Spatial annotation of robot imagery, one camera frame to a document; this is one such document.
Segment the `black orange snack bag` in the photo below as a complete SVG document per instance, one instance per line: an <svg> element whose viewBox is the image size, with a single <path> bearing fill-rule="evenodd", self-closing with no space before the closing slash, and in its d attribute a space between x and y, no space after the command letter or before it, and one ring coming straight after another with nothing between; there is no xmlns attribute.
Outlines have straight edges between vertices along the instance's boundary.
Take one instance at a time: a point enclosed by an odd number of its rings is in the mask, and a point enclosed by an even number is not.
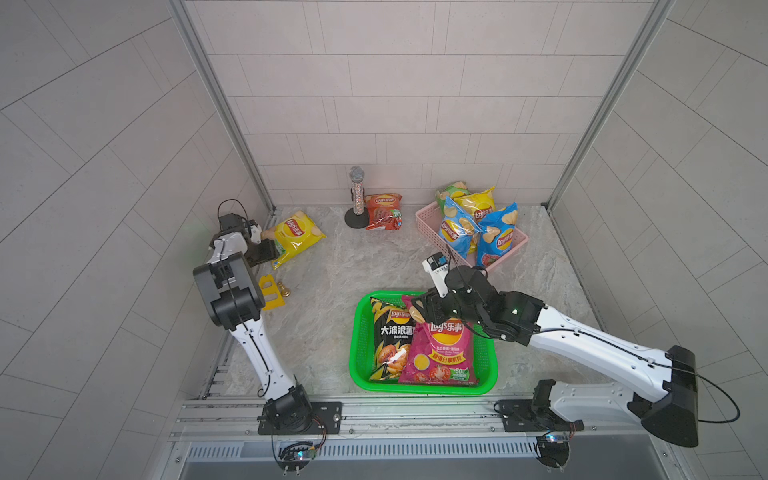
<svg viewBox="0 0 768 480"><path fill-rule="evenodd" d="M372 382L398 380L410 353L416 321L408 309L377 297L370 298L374 327Z"/></svg>

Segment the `light blue chips bag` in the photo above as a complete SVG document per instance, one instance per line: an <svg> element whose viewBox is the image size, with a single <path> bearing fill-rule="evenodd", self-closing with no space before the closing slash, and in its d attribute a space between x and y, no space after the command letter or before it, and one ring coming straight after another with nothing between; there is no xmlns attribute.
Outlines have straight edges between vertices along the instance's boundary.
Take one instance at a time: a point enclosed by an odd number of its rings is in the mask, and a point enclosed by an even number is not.
<svg viewBox="0 0 768 480"><path fill-rule="evenodd" d="M469 213L453 198L445 199L439 234L461 258L466 259L469 255L472 239L478 230L477 223Z"/></svg>

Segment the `green cucumber chips bag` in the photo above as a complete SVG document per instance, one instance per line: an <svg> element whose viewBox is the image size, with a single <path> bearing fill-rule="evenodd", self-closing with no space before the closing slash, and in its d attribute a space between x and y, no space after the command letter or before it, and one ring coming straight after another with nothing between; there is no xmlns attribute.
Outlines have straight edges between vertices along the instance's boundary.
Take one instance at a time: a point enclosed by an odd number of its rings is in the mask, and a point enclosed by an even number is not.
<svg viewBox="0 0 768 480"><path fill-rule="evenodd" d="M456 181L436 191L436 202L440 211L443 211L447 198L457 199L470 194L471 192L465 182Z"/></svg>

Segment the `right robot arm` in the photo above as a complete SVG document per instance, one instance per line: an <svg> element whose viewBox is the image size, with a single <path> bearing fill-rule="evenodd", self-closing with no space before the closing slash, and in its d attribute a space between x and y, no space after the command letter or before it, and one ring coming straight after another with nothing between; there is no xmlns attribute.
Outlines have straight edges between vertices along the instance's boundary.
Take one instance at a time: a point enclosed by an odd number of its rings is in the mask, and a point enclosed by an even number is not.
<svg viewBox="0 0 768 480"><path fill-rule="evenodd" d="M695 354L622 340L578 322L544 301L518 291L498 291L480 269L428 259L422 264L433 288L415 303L424 319L441 325L458 319L479 326L481 336L564 356L607 377L604 384L537 384L531 413L561 426L587 419L636 423L680 447L699 444Z"/></svg>

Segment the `green plastic basket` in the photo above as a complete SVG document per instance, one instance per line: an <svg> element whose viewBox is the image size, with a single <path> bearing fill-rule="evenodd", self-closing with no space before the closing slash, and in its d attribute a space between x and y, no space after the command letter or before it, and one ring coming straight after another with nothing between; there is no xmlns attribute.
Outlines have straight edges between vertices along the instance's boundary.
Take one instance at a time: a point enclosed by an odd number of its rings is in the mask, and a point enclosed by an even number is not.
<svg viewBox="0 0 768 480"><path fill-rule="evenodd" d="M494 342L473 337L473 368L478 379L475 385L440 386L399 384L396 380L370 381L374 370L374 323L369 298L375 297L403 306L403 295L418 296L422 291L380 290L364 295L358 302L352 327L348 370L355 384L363 390L382 394L481 396L490 392L499 376Z"/></svg>

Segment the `red chips bag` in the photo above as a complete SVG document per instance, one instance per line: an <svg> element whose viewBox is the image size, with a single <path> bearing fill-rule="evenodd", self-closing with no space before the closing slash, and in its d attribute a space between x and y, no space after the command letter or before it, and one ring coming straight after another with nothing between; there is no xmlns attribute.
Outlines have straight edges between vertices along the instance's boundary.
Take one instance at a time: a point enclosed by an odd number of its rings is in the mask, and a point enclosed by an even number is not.
<svg viewBox="0 0 768 480"><path fill-rule="evenodd" d="M367 195L365 206L369 221L367 230L399 230L402 226L400 202L402 196L397 193Z"/></svg>

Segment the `yellow chips bag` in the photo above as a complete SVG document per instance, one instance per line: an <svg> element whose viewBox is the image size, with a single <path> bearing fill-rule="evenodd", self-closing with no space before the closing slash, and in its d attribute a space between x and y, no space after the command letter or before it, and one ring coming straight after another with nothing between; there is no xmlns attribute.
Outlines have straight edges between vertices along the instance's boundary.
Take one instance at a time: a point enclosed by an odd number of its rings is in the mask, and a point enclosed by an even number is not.
<svg viewBox="0 0 768 480"><path fill-rule="evenodd" d="M455 199L455 202L475 221L480 221L490 213L496 211L496 202L493 196L495 188L491 187L482 192L463 195Z"/></svg>
<svg viewBox="0 0 768 480"><path fill-rule="evenodd" d="M263 231L261 237L263 240L275 242L278 257L272 261L272 267L277 270L324 239L326 235L305 212L299 210L286 220Z"/></svg>

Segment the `pink chips bag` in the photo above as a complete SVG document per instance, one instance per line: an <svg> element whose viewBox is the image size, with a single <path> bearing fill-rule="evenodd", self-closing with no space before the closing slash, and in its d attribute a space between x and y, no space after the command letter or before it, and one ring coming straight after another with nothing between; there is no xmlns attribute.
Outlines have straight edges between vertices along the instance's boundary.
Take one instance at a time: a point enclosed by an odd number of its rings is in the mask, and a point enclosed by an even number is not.
<svg viewBox="0 0 768 480"><path fill-rule="evenodd" d="M473 334L456 318L427 323L415 296L401 300L416 321L406 365L398 382L409 385L469 386L477 383L473 367Z"/></svg>

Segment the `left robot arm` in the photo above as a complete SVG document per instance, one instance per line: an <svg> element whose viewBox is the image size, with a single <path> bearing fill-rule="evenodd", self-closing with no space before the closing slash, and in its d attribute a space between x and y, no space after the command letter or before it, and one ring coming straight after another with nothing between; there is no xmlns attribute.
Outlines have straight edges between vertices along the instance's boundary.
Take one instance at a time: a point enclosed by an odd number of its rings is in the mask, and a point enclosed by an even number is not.
<svg viewBox="0 0 768 480"><path fill-rule="evenodd" d="M224 214L218 222L210 257L193 270L206 311L251 361L266 400L261 419L274 432L305 429L313 423L311 402L269 342L262 320L267 302L251 272L252 267L277 258L275 243L261 238L256 221L239 214Z"/></svg>

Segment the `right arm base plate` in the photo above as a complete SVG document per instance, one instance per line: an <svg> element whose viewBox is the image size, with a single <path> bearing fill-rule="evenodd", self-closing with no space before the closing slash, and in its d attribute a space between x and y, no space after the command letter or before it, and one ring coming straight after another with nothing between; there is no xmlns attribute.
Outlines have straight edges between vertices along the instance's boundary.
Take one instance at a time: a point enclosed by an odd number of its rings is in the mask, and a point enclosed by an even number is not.
<svg viewBox="0 0 768 480"><path fill-rule="evenodd" d="M549 407L538 405L530 399L503 399L493 406L501 417L504 431L519 432L566 432L573 434L584 430L582 420L569 422L556 415Z"/></svg>

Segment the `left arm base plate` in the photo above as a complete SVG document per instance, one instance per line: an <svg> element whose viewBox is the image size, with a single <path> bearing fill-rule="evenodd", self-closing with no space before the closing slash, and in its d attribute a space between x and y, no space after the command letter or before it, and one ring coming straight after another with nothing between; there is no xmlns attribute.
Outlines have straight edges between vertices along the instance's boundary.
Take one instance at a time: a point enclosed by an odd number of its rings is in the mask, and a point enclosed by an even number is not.
<svg viewBox="0 0 768 480"><path fill-rule="evenodd" d="M258 417L259 435L321 435L338 434L343 413L342 402L319 401L311 402L310 408L304 405L288 412L276 410L275 415L267 415L265 407Z"/></svg>

